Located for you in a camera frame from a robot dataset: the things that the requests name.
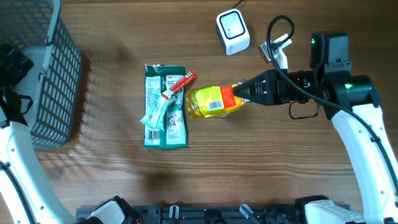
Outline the yellow oil bottle silver cap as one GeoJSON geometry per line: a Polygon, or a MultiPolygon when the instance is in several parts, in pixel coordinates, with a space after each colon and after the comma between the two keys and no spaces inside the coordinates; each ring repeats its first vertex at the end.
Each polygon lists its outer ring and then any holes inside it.
{"type": "Polygon", "coordinates": [[[189,117],[224,117],[242,108],[250,101],[234,95],[233,88],[238,85],[213,85],[187,92],[185,103],[189,117]]]}

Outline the red stick sachet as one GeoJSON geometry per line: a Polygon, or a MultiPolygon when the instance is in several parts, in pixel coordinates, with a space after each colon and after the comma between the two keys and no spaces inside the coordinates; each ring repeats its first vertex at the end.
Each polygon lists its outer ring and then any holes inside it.
{"type": "Polygon", "coordinates": [[[166,100],[171,99],[178,91],[180,91],[183,87],[190,84],[192,81],[196,80],[198,75],[193,72],[189,71],[186,75],[184,75],[181,79],[177,81],[177,83],[173,84],[170,88],[167,88],[165,91],[161,93],[161,96],[166,100]]]}

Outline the green white gloves packet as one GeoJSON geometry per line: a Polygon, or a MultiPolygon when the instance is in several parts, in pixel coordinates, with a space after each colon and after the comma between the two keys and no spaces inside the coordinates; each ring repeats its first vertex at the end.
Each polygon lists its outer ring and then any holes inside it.
{"type": "MultiPolygon", "coordinates": [[[[162,93],[186,75],[184,65],[146,65],[145,66],[145,111],[154,103],[154,93],[162,93]]],[[[144,126],[144,148],[173,149],[187,147],[187,130],[183,109],[185,89],[175,94],[176,100],[166,112],[164,131],[144,126]]]]}

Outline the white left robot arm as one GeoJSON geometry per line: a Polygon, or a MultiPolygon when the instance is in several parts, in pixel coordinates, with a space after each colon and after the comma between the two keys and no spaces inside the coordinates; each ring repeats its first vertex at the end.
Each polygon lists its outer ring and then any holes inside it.
{"type": "MultiPolygon", "coordinates": [[[[46,99],[39,102],[37,122],[50,139],[61,127],[71,135],[76,94],[80,84],[82,61],[74,44],[52,44],[47,47],[40,74],[39,93],[46,99]]],[[[11,182],[1,187],[3,197],[16,223],[74,223],[75,219],[59,201],[44,174],[21,110],[23,95],[14,90],[10,75],[27,74],[34,66],[18,48],[1,44],[1,170],[11,182]]]]}

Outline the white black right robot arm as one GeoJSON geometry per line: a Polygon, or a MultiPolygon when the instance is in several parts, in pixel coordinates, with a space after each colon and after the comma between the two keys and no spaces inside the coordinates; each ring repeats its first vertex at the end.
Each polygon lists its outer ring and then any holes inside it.
{"type": "Polygon", "coordinates": [[[352,75],[349,38],[315,32],[310,70],[275,65],[233,88],[234,95],[265,106],[314,100],[340,135],[363,202],[359,223],[397,222],[397,160],[384,129],[380,97],[367,75],[352,75]]]}

